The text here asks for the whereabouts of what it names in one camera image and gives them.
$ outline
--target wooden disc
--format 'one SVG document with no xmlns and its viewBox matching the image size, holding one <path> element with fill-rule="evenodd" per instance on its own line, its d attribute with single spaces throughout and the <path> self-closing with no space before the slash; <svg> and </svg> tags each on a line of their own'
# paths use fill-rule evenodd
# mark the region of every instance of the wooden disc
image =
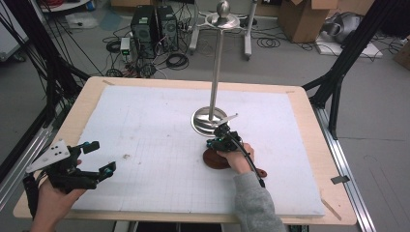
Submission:
<svg viewBox="0 0 410 232">
<path fill-rule="evenodd" d="M 228 160 L 218 155 L 217 151 L 211 148 L 208 148 L 204 152 L 202 158 L 204 159 L 205 164 L 214 169 L 225 169 L 230 167 Z M 268 173 L 260 168 L 256 168 L 256 171 L 260 177 L 268 176 Z"/>
</svg>

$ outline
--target computer tower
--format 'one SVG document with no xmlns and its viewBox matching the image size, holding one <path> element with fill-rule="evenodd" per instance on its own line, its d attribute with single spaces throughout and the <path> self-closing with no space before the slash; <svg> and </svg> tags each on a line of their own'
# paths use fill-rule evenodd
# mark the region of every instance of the computer tower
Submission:
<svg viewBox="0 0 410 232">
<path fill-rule="evenodd" d="M 155 7 L 152 5 L 136 6 L 131 29 L 138 57 L 154 59 L 157 56 L 155 47 L 159 41 Z"/>
<path fill-rule="evenodd" d="M 160 38 L 162 50 L 177 51 L 178 46 L 178 26 L 177 17 L 171 6 L 158 6 L 158 25 L 160 27 Z"/>
</svg>

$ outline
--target round metal base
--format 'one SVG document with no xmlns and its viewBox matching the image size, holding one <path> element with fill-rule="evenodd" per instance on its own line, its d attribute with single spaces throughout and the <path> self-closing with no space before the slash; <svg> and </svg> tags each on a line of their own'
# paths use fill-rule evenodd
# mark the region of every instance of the round metal base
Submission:
<svg viewBox="0 0 410 232">
<path fill-rule="evenodd" d="M 190 124 L 192 125 L 193 129 L 201 135 L 213 137 L 214 130 L 217 128 L 215 123 L 219 122 L 223 118 L 226 118 L 225 112 L 221 109 L 216 108 L 214 110 L 214 117 L 212 120 L 209 120 L 209 110 L 211 107 L 203 107 L 192 114 L 192 118 L 190 119 Z"/>
</svg>

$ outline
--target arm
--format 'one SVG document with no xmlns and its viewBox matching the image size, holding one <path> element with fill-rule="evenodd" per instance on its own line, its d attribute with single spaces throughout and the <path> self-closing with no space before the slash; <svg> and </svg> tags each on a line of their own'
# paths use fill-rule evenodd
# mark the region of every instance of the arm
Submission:
<svg viewBox="0 0 410 232">
<path fill-rule="evenodd" d="M 248 144 L 244 148 L 253 159 L 253 149 Z M 222 153 L 229 165 L 239 174 L 234 178 L 236 187 L 235 211 L 243 232 L 275 231 L 284 232 L 280 218 L 275 214 L 275 205 L 269 192 L 262 188 L 247 160 L 240 152 Z"/>
<path fill-rule="evenodd" d="M 45 180 L 40 186 L 39 205 L 30 232 L 54 232 L 58 221 L 84 192 L 85 189 L 74 189 L 66 194 Z"/>
</svg>

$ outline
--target white paper sheet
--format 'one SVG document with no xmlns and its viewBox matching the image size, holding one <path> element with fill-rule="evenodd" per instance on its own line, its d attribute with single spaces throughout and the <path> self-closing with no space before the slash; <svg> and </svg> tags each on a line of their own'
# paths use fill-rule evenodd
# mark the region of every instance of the white paper sheet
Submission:
<svg viewBox="0 0 410 232">
<path fill-rule="evenodd" d="M 234 171 L 206 166 L 206 140 L 190 125 L 210 90 L 107 86 L 79 143 L 82 170 L 117 162 L 114 175 L 88 190 L 75 209 L 226 214 L 234 211 Z M 290 101 L 285 94 L 218 91 L 217 107 L 255 150 L 281 216 L 321 216 L 322 203 Z"/>
</svg>

